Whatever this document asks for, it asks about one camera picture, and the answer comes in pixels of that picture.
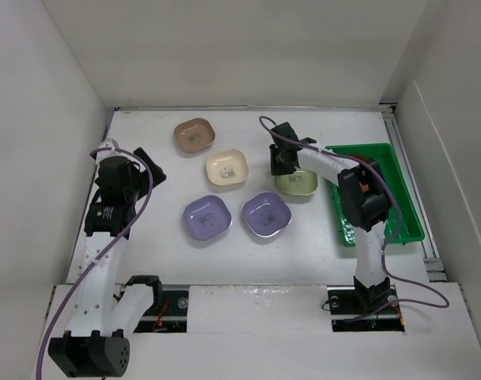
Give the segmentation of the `green square panda plate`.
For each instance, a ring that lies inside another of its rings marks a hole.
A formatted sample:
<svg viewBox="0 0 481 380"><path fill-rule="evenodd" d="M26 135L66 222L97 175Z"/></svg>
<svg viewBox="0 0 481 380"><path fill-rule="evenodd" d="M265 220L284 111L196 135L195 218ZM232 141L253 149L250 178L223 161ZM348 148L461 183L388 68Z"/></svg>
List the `green square panda plate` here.
<svg viewBox="0 0 481 380"><path fill-rule="evenodd" d="M275 177L275 186L285 196L307 197L318 188L318 176L308 170L297 169L294 173Z"/></svg>

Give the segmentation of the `purple square panda plate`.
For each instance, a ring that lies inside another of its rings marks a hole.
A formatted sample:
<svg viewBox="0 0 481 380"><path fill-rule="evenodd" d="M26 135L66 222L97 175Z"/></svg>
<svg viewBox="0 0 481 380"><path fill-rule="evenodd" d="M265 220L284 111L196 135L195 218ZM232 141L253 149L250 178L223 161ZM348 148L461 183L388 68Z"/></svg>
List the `purple square panda plate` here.
<svg viewBox="0 0 481 380"><path fill-rule="evenodd" d="M241 217L254 235L271 238L286 228L292 213L275 192L261 192L248 199L241 208Z"/></svg>

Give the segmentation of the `cream square panda plate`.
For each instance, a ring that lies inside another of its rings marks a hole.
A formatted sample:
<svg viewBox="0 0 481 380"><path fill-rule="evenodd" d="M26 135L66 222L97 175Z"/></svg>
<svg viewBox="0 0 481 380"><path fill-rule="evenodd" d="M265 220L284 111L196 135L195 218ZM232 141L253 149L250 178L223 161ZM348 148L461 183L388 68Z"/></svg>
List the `cream square panda plate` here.
<svg viewBox="0 0 481 380"><path fill-rule="evenodd" d="M206 159L206 174L217 186L230 186L244 182L249 174L244 154L235 149L210 154Z"/></svg>

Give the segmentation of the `brown square panda plate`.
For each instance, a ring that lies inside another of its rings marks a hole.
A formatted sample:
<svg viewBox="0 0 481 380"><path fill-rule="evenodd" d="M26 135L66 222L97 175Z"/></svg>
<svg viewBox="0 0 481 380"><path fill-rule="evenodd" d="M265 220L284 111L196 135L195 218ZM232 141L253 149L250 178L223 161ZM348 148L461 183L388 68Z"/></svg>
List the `brown square panda plate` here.
<svg viewBox="0 0 481 380"><path fill-rule="evenodd" d="M184 152L194 153L211 145L216 134L208 120L194 118L177 125L174 137Z"/></svg>

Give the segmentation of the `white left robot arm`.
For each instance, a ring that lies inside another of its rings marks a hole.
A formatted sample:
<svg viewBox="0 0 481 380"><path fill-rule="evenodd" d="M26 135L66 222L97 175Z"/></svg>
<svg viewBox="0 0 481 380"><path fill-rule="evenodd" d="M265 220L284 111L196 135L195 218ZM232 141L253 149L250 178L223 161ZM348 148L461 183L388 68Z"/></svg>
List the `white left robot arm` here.
<svg viewBox="0 0 481 380"><path fill-rule="evenodd" d="M131 228L166 175L141 148L130 152L104 142L92 153L97 191L85 217L81 273L48 324L36 364L49 356L68 378L120 378L128 367L130 337L144 313L163 306L156 275L136 275L114 295Z"/></svg>

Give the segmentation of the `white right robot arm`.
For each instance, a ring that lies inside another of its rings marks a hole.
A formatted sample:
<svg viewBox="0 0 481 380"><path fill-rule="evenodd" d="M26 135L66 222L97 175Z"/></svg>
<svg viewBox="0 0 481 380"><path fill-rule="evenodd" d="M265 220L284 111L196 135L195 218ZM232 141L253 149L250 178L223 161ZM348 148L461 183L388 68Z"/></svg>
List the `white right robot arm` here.
<svg viewBox="0 0 481 380"><path fill-rule="evenodd" d="M358 314L374 312L388 297L390 280L383 269L385 225L394 205L380 166L373 160L338 154L299 139L289 123L266 127L271 173L289 175L296 169L314 172L337 187L343 216L354 228L357 267L353 302Z"/></svg>

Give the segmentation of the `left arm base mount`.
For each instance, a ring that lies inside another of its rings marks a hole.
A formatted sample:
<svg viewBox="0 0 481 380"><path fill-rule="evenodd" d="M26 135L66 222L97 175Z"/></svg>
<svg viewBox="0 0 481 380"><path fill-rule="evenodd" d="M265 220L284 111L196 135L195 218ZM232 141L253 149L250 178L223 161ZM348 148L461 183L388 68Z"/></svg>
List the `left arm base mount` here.
<svg viewBox="0 0 481 380"><path fill-rule="evenodd" d="M185 333L187 331L187 312L189 289L169 287L163 290L160 306L152 306L138 323L135 333Z"/></svg>

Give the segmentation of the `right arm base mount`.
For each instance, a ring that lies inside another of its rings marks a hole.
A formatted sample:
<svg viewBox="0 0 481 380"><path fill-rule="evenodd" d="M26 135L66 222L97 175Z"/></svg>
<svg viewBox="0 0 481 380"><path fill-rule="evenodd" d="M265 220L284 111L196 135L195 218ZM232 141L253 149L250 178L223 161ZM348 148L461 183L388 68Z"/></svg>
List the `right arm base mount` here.
<svg viewBox="0 0 481 380"><path fill-rule="evenodd" d="M330 313L334 333L405 331L400 308L389 303L396 290L388 277L369 288L354 278L353 286L327 287L327 295L322 310Z"/></svg>

